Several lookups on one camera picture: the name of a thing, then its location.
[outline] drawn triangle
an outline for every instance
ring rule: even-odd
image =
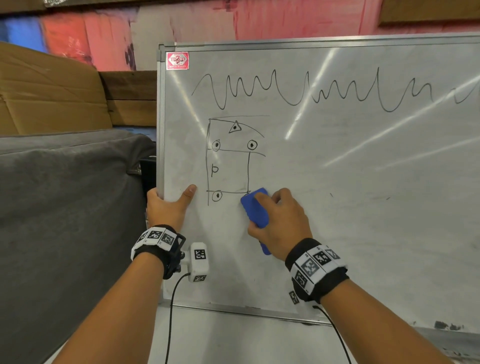
[[[230,131],[228,133],[230,134],[230,133],[233,133],[233,132],[239,132],[240,130],[241,130],[240,124],[239,124],[238,121],[235,120],[235,122],[233,123],[233,125],[230,128]]]

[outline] forearm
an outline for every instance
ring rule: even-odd
[[[351,280],[321,304],[359,364],[451,364],[405,321]]]
[[[147,363],[164,267],[139,254],[68,340],[54,364]]]

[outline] drawn circle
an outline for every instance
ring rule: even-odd
[[[248,142],[247,147],[250,150],[255,150],[258,147],[258,143],[254,140],[251,140],[251,141]]]
[[[220,139],[217,139],[212,143],[212,150],[214,152],[217,152],[219,149],[220,149]]]
[[[220,190],[215,191],[215,192],[213,192],[212,200],[213,200],[214,202],[220,201],[220,199],[222,198],[222,196],[223,196],[222,191],[220,191]]]

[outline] hand-drawn diagram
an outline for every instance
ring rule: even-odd
[[[308,90],[310,90],[311,86],[310,86],[310,74],[309,72],[307,71],[307,73],[305,74],[305,79],[303,80],[303,91],[302,91],[302,94],[301,94],[301,97],[299,98],[299,100],[295,101],[295,100],[288,100],[281,92],[280,88],[278,87],[278,82],[277,82],[277,79],[276,79],[276,70],[273,70],[272,71],[272,75],[270,76],[270,83],[267,85],[267,86],[264,86],[262,84],[262,81],[260,81],[260,78],[258,76],[255,76],[253,78],[253,86],[252,86],[252,90],[249,92],[248,90],[245,89],[245,85],[243,84],[243,79],[241,77],[239,77],[237,79],[237,84],[236,84],[236,87],[235,89],[233,89],[232,87],[232,82],[231,82],[231,79],[230,79],[230,75],[227,76],[227,80],[225,82],[225,102],[222,102],[222,101],[219,101],[218,98],[217,98],[217,95],[215,93],[215,89],[214,89],[214,86],[213,86],[213,78],[212,78],[212,75],[207,73],[206,75],[204,75],[201,80],[198,82],[197,86],[195,87],[195,89],[193,90],[192,92],[192,96],[193,94],[195,93],[197,87],[199,86],[199,84],[204,80],[204,79],[210,79],[210,84],[212,85],[212,92],[213,92],[213,96],[215,98],[215,103],[216,105],[218,106],[218,108],[220,110],[224,110],[226,107],[227,107],[227,99],[228,99],[228,89],[230,88],[230,93],[232,94],[233,97],[237,97],[238,94],[239,94],[239,84],[241,84],[242,88],[243,88],[243,92],[245,93],[246,96],[248,97],[251,97],[253,95],[253,92],[255,90],[255,83],[258,81],[258,83],[260,84],[260,87],[262,88],[262,90],[264,91],[267,91],[269,90],[273,84],[275,84],[276,86],[276,89],[278,91],[278,93],[280,94],[280,96],[282,97],[282,99],[287,103],[289,104],[290,106],[297,106],[298,104],[300,104],[303,100],[303,98],[305,97],[305,94],[308,95]],[[404,98],[405,98],[405,95],[407,94],[408,92],[408,89],[411,88],[411,95],[412,97],[417,97],[418,95],[420,95],[422,93],[422,91],[424,89],[427,90],[427,92],[429,92],[429,96],[430,96],[430,101],[432,103],[439,103],[440,101],[444,100],[444,99],[447,99],[451,96],[451,94],[453,94],[453,100],[455,102],[455,104],[461,104],[462,102],[464,102],[472,93],[473,91],[475,90],[475,88],[479,85],[479,82],[475,82],[475,84],[473,85],[472,89],[467,93],[467,95],[464,97],[464,98],[461,98],[461,99],[458,99],[456,97],[456,93],[457,93],[457,89],[460,89],[460,88],[463,88],[463,86],[457,88],[457,87],[454,87],[450,90],[449,93],[445,94],[442,98],[438,99],[438,100],[434,100],[433,99],[433,91],[432,91],[432,84],[430,83],[425,83],[423,84],[420,89],[416,92],[415,91],[415,84],[417,82],[417,79],[415,77],[413,77],[409,83],[407,84],[407,87],[405,88],[405,91],[403,92],[403,95],[402,97],[400,98],[400,100],[398,101],[398,103],[393,106],[393,107],[390,107],[388,108],[387,106],[385,106],[383,100],[382,100],[382,92],[380,90],[380,67],[377,67],[377,73],[375,75],[375,79],[373,80],[373,83],[370,87],[370,89],[367,91],[367,93],[365,94],[364,97],[361,97],[359,95],[359,92],[358,92],[358,88],[357,88],[357,81],[353,80],[351,81],[348,86],[347,86],[347,90],[345,91],[345,94],[342,94],[342,92],[340,91],[340,86],[338,85],[338,81],[337,80],[333,80],[332,83],[330,84],[330,87],[328,89],[328,92],[325,93],[324,90],[320,90],[318,92],[318,97],[315,97],[314,94],[311,94],[311,98],[312,98],[312,101],[315,103],[315,104],[318,104],[321,99],[323,98],[323,100],[327,100],[330,96],[330,93],[332,92],[332,88],[335,86],[336,87],[336,90],[338,92],[338,94],[340,95],[340,97],[342,99],[346,99],[347,98],[347,95],[348,95],[348,92],[350,90],[351,87],[353,87],[355,89],[355,94],[356,94],[356,97],[357,97],[357,100],[359,102],[363,102],[365,101],[368,96],[372,93],[372,90],[374,89],[374,87],[377,89],[377,96],[378,96],[378,99],[380,101],[380,106],[382,107],[382,109],[385,111],[385,112],[394,112],[395,110],[397,110],[400,105],[402,104]]]
[[[208,204],[221,200],[224,194],[247,194],[250,191],[252,155],[266,157],[264,136],[242,121],[256,116],[226,116],[208,121],[205,165]]]

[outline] whiteboard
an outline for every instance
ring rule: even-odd
[[[170,200],[199,187],[183,233],[211,267],[179,305],[296,313],[240,205],[288,187],[314,237],[395,313],[480,332],[478,35],[160,48],[158,187]],[[165,50],[188,52],[189,69],[167,71]]]

